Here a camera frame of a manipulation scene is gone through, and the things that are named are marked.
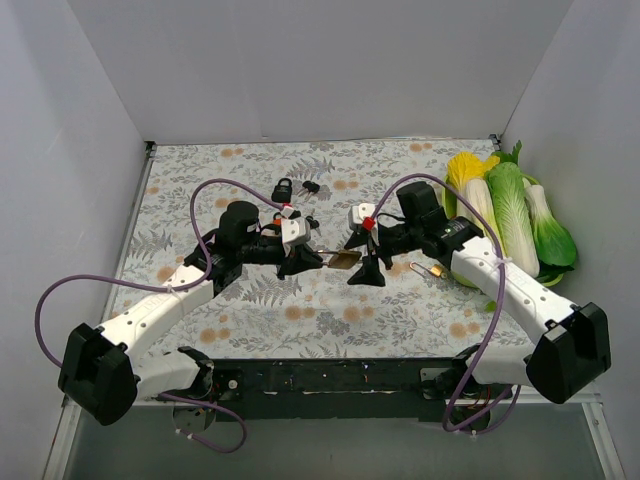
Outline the orange black padlock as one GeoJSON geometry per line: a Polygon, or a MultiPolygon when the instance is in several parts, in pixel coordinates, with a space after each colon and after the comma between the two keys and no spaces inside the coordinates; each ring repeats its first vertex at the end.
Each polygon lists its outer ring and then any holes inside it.
{"type": "Polygon", "coordinates": [[[282,223],[282,215],[280,212],[277,212],[272,217],[272,222],[267,225],[267,227],[276,235],[280,236],[282,232],[281,223],[282,223]]]}

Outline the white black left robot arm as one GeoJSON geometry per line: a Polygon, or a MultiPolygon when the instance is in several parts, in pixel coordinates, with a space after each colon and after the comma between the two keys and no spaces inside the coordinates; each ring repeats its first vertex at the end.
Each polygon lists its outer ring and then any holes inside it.
{"type": "Polygon", "coordinates": [[[323,259],[308,245],[307,218],[285,208],[278,235],[264,236],[257,207],[231,203],[205,246],[188,255],[159,292],[97,327],[81,324],[69,335],[59,388],[100,424],[111,425],[141,398],[173,393],[204,400],[214,390],[214,363],[192,347],[157,359],[149,348],[188,313],[209,303],[246,264],[274,265],[278,278],[319,269],[323,259]]]}

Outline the black-headed key bunch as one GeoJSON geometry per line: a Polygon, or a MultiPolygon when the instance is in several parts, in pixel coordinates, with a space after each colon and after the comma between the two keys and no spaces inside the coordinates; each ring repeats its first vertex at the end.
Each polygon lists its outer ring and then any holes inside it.
{"type": "Polygon", "coordinates": [[[301,188],[298,191],[298,195],[302,196],[305,201],[308,201],[312,196],[316,195],[321,189],[321,186],[311,180],[306,180],[301,184],[301,188]]]}

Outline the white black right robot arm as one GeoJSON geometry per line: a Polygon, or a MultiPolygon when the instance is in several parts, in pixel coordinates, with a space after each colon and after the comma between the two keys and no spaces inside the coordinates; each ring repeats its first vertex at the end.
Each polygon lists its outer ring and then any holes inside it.
{"type": "Polygon", "coordinates": [[[491,239],[473,222],[446,217],[426,182],[400,188],[397,197],[403,217],[392,227],[377,223],[370,203],[350,209],[352,235],[345,246],[367,248],[350,284],[383,286],[381,267],[391,267],[396,255],[419,250],[495,300],[530,340],[523,348],[464,350],[450,370],[433,380],[433,389],[471,398],[489,384],[524,385],[562,404],[610,368],[608,320],[600,307],[578,306],[499,258],[491,239]]]}

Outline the large brass padlock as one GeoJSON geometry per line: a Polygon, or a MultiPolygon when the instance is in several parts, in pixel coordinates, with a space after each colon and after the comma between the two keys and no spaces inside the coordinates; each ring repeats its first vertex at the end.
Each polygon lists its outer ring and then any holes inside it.
{"type": "Polygon", "coordinates": [[[318,250],[317,254],[324,258],[325,267],[339,270],[350,270],[362,257],[362,253],[357,250],[318,250]]]}

